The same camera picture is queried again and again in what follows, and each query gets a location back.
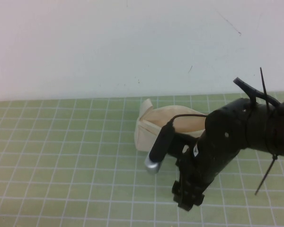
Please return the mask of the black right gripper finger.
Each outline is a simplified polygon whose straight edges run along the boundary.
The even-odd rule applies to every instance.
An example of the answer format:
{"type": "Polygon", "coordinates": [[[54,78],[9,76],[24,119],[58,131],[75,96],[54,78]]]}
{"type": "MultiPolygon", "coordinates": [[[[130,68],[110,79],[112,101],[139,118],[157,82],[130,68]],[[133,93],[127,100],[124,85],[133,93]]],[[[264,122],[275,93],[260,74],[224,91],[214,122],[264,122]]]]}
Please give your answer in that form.
{"type": "Polygon", "coordinates": [[[203,192],[200,187],[181,188],[179,207],[185,211],[190,211],[194,206],[200,206],[204,200],[203,192]]]}
{"type": "Polygon", "coordinates": [[[176,166],[179,170],[179,179],[174,182],[172,193],[174,194],[174,201],[180,201],[180,189],[193,187],[190,177],[194,171],[194,167],[190,155],[182,154],[182,156],[177,159],[176,166]]]}

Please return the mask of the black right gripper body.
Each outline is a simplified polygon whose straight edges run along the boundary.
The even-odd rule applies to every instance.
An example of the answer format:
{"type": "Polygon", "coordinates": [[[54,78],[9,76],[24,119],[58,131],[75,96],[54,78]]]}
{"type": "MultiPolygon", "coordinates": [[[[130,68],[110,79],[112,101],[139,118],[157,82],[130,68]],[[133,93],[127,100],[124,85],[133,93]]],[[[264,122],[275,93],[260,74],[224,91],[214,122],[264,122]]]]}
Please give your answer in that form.
{"type": "Polygon", "coordinates": [[[194,187],[204,190],[242,149],[250,147],[251,101],[239,98],[211,112],[196,147],[194,187]]]}

